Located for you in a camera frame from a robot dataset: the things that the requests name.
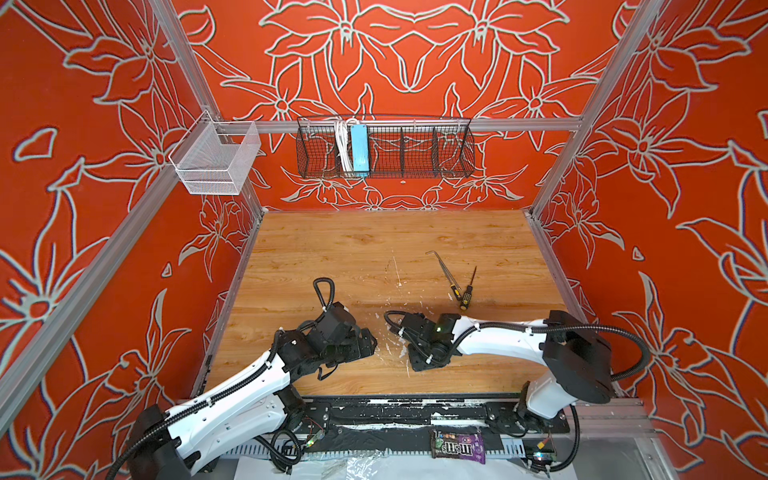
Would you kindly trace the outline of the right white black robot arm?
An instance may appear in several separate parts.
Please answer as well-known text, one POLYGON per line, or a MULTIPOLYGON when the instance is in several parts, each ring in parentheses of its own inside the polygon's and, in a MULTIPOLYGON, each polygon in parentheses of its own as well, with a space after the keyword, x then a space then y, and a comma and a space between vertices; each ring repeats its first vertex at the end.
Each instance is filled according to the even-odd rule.
POLYGON ((459 356, 495 355, 522 359, 547 372, 521 390, 516 414, 551 420, 577 401, 606 404, 615 396, 613 384, 641 372, 651 360, 650 348, 635 333, 621 328, 582 323, 566 311, 552 310, 528 322, 478 320, 443 314, 432 321, 422 313, 390 310, 389 330, 407 342, 411 368, 444 368, 459 356), (614 372, 612 349, 602 335, 634 343, 640 357, 631 367, 614 372))

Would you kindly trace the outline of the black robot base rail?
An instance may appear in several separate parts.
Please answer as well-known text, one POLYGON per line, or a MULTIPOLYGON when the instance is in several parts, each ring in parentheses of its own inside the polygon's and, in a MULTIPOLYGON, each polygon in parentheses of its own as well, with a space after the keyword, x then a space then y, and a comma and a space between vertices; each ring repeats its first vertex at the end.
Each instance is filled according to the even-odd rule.
POLYGON ((505 444, 526 446, 549 436, 568 435, 565 412, 552 420, 517 416, 517 393, 307 396, 288 425, 311 453, 387 452, 428 454, 434 430, 479 433, 491 453, 510 454, 505 444))

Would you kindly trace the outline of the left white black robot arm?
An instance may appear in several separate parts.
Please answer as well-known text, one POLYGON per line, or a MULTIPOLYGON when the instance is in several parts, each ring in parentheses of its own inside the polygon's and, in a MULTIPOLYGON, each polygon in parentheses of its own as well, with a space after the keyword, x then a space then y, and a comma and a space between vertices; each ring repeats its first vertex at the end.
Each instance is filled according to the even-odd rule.
POLYGON ((340 365, 372 356, 377 347, 375 336, 333 292, 318 298, 316 319, 277 330, 270 348, 245 369, 180 405, 145 409, 107 478, 127 468, 134 479, 189 479, 248 440, 265 447, 278 470, 290 473, 304 453, 295 431, 306 404, 295 381, 311 374, 324 380, 340 365))

